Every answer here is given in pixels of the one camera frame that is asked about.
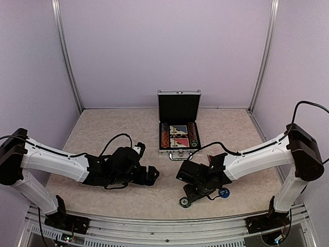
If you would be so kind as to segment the green poker chip stack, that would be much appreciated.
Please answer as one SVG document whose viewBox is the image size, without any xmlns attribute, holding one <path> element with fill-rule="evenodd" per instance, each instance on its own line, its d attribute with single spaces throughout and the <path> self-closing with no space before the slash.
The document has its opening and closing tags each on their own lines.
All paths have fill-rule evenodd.
<svg viewBox="0 0 329 247">
<path fill-rule="evenodd" d="M 198 147 L 198 141 L 196 141 L 196 140 L 191 141 L 190 146 L 192 148 L 197 148 Z"/>
</svg>

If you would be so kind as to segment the aluminium poker set case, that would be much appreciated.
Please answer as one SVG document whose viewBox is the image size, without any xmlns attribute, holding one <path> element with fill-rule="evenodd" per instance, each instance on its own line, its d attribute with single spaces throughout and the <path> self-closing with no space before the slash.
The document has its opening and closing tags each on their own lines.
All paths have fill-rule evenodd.
<svg viewBox="0 0 329 247">
<path fill-rule="evenodd" d="M 172 161 L 188 160 L 192 153 L 201 148 L 200 137 L 197 127 L 197 115 L 201 99 L 201 90 L 158 90 L 158 122 L 159 122 L 159 155 L 168 156 Z M 169 125 L 170 138 L 188 138 L 187 135 L 171 135 L 170 126 L 187 126 L 193 122 L 196 128 L 198 147 L 192 148 L 161 148 L 161 124 Z"/>
</svg>

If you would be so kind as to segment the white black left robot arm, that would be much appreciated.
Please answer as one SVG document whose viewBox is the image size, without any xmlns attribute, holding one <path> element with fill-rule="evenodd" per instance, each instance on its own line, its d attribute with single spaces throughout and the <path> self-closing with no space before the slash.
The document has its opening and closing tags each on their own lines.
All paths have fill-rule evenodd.
<svg viewBox="0 0 329 247">
<path fill-rule="evenodd" d="M 124 189 L 130 183 L 153 186 L 159 177 L 154 166 L 142 166 L 145 145 L 119 147 L 110 155 L 72 154 L 45 146 L 17 129 L 1 137 L 1 184 L 11 186 L 34 203 L 46 218 L 62 229 L 72 224 L 65 203 L 54 196 L 30 173 L 31 169 L 70 178 L 106 190 Z"/>
</svg>

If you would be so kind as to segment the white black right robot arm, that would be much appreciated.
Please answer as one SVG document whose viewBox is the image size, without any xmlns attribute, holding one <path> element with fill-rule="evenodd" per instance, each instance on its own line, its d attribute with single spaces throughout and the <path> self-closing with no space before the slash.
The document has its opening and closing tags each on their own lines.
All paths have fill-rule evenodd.
<svg viewBox="0 0 329 247">
<path fill-rule="evenodd" d="M 208 166 L 193 162 L 191 154 L 183 161 L 176 176 L 186 183 L 186 196 L 179 201 L 181 207 L 188 208 L 196 200 L 208 198 L 216 189 L 249 174 L 289 165 L 290 172 L 278 193 L 271 198 L 269 211 L 263 217 L 263 224 L 274 228 L 287 217 L 307 184 L 324 173 L 325 161 L 316 140 L 295 124 L 294 119 L 284 133 L 250 149 L 233 152 L 221 142 L 218 145 L 224 153 L 213 156 Z"/>
</svg>

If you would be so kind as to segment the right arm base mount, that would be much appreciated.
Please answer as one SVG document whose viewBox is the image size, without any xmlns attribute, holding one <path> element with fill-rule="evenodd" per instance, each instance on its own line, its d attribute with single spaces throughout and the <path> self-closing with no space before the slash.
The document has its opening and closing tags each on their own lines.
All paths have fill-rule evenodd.
<svg viewBox="0 0 329 247">
<path fill-rule="evenodd" d="M 259 233 L 271 229 L 266 215 L 252 216 L 245 219 L 248 234 Z"/>
</svg>

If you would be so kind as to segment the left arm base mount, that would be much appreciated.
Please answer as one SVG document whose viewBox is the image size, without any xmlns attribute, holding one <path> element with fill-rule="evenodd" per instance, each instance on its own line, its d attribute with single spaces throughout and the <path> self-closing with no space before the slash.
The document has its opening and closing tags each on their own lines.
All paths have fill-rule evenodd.
<svg viewBox="0 0 329 247">
<path fill-rule="evenodd" d="M 86 217 L 59 212 L 46 216 L 45 225 L 71 233 L 86 235 L 90 220 Z"/>
</svg>

